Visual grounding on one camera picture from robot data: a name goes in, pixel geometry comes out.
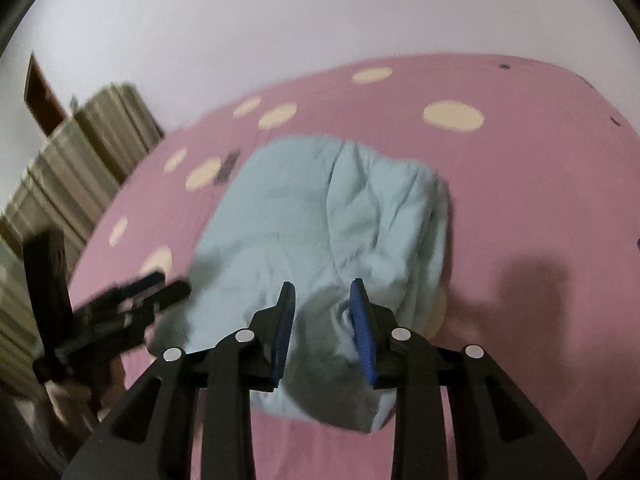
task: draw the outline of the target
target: folded garment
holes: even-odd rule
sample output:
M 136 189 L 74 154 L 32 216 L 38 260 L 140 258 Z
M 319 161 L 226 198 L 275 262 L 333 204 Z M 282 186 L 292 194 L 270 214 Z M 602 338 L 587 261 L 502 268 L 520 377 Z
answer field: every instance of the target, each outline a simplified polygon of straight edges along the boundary
M 151 343 L 215 346 L 296 287 L 296 317 L 280 387 L 252 392 L 267 412 L 343 428 L 382 427 L 394 390 L 373 391 L 358 368 L 348 314 L 351 282 L 399 324 L 420 330 L 445 253 L 443 181 L 414 160 L 325 136 L 286 137 L 256 151 L 223 197 L 196 250 L 191 299 L 168 311 Z

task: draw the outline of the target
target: pink surface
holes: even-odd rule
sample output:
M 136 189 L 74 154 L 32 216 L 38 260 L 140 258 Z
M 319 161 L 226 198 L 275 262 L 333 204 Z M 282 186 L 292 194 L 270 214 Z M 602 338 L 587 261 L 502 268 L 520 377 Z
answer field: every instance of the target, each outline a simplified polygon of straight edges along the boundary
M 393 73 L 351 81 L 374 67 Z M 220 108 L 170 134 L 140 164 L 86 248 L 72 301 L 137 275 L 159 246 L 172 252 L 171 276 L 188 272 L 226 189 L 185 190 L 207 158 L 239 148 L 235 175 L 259 146 L 300 133 L 417 158 L 449 180 L 455 208 L 449 309 L 437 343 L 483 345 L 595 478 L 640 418 L 640 138 L 626 120 L 577 75 L 502 56 L 377 59 L 255 95 L 256 109 L 235 118 L 239 103 Z M 466 134 L 426 123 L 425 106 L 441 100 L 477 108 L 484 123 Z M 258 120 L 285 102 L 297 104 L 296 114 L 260 129 Z M 164 174 L 184 147 L 184 161 Z M 128 227 L 111 247 L 121 216 Z M 128 386 L 148 356 L 132 352 L 124 362 Z M 260 480 L 389 478 L 391 426 L 362 435 L 254 413 L 253 427 Z

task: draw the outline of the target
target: beige striped fabric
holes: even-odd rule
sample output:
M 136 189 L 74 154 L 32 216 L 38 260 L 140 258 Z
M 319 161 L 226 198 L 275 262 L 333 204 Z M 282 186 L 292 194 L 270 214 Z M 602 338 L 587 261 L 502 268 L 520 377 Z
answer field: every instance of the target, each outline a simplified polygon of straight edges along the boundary
M 65 235 L 70 277 L 95 225 L 162 132 L 136 88 L 111 84 L 55 131 L 25 169 L 0 214 L 0 382 L 41 392 L 31 364 L 38 331 L 22 264 L 22 241 L 49 226 Z

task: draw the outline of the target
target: folded cloth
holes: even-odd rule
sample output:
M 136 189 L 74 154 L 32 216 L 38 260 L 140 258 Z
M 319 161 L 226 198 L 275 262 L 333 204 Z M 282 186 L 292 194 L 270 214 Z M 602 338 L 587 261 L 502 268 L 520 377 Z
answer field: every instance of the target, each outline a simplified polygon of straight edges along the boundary
M 325 136 L 286 137 L 239 171 L 200 239 L 191 299 L 168 311 L 151 350 L 215 346 L 296 287 L 285 375 L 272 394 L 252 392 L 267 412 L 375 431 L 394 390 L 373 391 L 358 368 L 348 314 L 350 285 L 399 324 L 420 330 L 432 310 L 445 253 L 443 181 L 414 160 Z

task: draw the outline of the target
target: wall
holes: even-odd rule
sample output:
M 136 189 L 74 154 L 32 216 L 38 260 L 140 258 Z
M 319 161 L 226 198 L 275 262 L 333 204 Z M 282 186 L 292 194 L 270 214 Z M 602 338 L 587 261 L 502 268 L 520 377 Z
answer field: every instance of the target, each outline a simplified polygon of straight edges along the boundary
M 564 66 L 640 130 L 640 45 L 611 0 L 37 0 L 0 60 L 0 196 L 42 141 L 20 104 L 31 50 L 65 105 L 130 80 L 167 130 L 284 78 L 443 50 Z

